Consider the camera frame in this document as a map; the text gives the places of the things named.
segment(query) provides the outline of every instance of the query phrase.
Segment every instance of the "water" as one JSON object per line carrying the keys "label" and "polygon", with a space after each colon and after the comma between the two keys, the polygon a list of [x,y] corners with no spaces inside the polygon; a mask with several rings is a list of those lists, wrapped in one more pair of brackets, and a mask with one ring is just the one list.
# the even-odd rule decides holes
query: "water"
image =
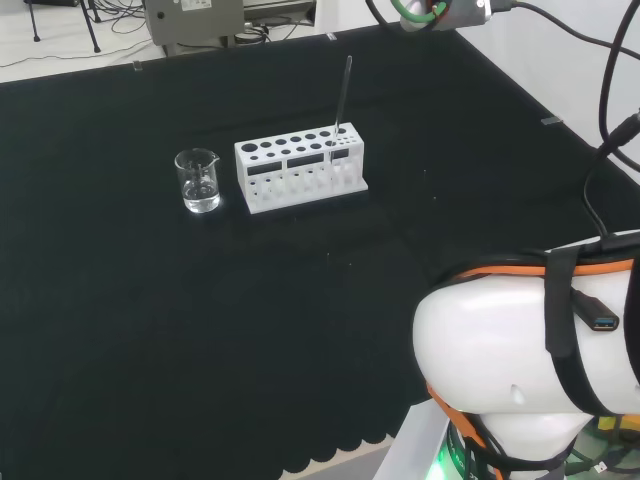
{"label": "water", "polygon": [[195,213],[210,212],[220,205],[218,185],[208,179],[186,182],[182,196],[187,208]]}

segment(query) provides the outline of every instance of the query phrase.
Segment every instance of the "orange strap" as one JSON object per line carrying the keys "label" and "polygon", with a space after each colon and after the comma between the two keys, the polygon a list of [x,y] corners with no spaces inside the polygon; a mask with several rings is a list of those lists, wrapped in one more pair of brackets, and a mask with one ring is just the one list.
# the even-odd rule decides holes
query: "orange strap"
{"label": "orange strap", "polygon": [[[601,275],[603,273],[624,272],[625,270],[631,270],[633,267],[633,260],[622,260],[620,262],[601,263],[597,265],[578,265],[575,270],[575,275]],[[525,275],[543,277],[545,273],[545,267],[514,267],[509,265],[497,265],[490,267],[474,268],[467,272],[458,275],[458,278],[469,277],[471,275],[479,274],[500,274],[500,275]]]}
{"label": "orange strap", "polygon": [[[433,390],[433,388],[431,388],[429,385],[427,385],[427,390],[429,391],[429,394],[431,395],[431,397],[440,406],[440,408],[444,410],[444,413],[447,414],[447,417],[449,417],[449,419],[451,420],[451,423],[455,425],[455,427],[458,429],[458,431],[462,434],[463,437],[471,437],[476,442],[478,442],[478,445],[480,445],[481,447],[487,448],[487,444],[484,442],[484,440],[482,440],[480,435],[478,435],[478,432],[476,431],[475,427],[471,424],[471,422],[467,419],[467,417],[464,416],[462,412],[459,412],[458,410],[455,410],[451,408],[449,405],[447,405],[445,401],[442,400],[438,396],[438,394]],[[500,470],[498,469],[495,469],[495,472],[496,472],[496,480],[503,480],[502,472],[500,472]]]}

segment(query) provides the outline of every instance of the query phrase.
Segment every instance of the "black strap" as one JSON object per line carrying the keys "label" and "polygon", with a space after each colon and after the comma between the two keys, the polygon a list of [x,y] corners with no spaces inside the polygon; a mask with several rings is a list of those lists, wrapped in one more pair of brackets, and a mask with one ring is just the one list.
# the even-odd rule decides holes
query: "black strap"
{"label": "black strap", "polygon": [[553,471],[562,466],[564,461],[571,454],[573,445],[576,443],[576,439],[560,454],[548,460],[522,460],[520,458],[513,458],[506,455],[499,455],[481,447],[471,437],[464,437],[465,445],[469,445],[473,455],[475,456],[476,465],[478,465],[478,471],[480,471],[479,464],[489,464],[493,468],[497,468],[501,472],[534,472],[537,470]]}
{"label": "black strap", "polygon": [[640,384],[640,257],[633,261],[624,306],[624,340],[629,363]]}
{"label": "black strap", "polygon": [[573,404],[585,413],[613,416],[591,388],[584,370],[571,305],[571,281],[580,247],[552,250],[544,277],[545,345],[560,384]]}

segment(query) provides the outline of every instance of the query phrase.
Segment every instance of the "tripod leg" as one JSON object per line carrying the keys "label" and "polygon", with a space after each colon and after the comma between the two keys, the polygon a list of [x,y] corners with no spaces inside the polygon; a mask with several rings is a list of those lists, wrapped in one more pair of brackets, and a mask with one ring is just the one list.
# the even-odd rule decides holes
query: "tripod leg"
{"label": "tripod leg", "polygon": [[31,3],[31,0],[27,0],[27,3],[29,4],[29,12],[31,13],[31,24],[33,25],[33,41],[39,42],[40,37],[38,36],[38,30],[36,30],[36,17],[33,16],[33,3]]}
{"label": "tripod leg", "polygon": [[93,10],[93,16],[96,19],[96,23],[102,22],[102,19],[98,15],[98,9],[96,8],[96,0],[89,0],[89,8]]}
{"label": "tripod leg", "polygon": [[82,7],[82,14],[84,15],[84,19],[87,22],[89,35],[91,35],[91,41],[93,42],[93,51],[96,53],[100,53],[100,47],[98,46],[96,35],[95,33],[93,33],[93,27],[91,26],[91,19],[89,18],[89,12],[87,12],[87,6],[85,5],[84,0],[80,0],[80,6]]}

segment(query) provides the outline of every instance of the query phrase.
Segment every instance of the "usb connector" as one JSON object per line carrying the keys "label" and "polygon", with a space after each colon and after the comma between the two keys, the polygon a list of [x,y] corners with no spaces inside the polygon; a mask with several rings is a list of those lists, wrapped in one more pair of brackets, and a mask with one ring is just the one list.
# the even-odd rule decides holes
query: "usb connector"
{"label": "usb connector", "polygon": [[613,332],[620,319],[600,299],[590,297],[575,288],[571,289],[573,311],[587,326],[596,332]]}

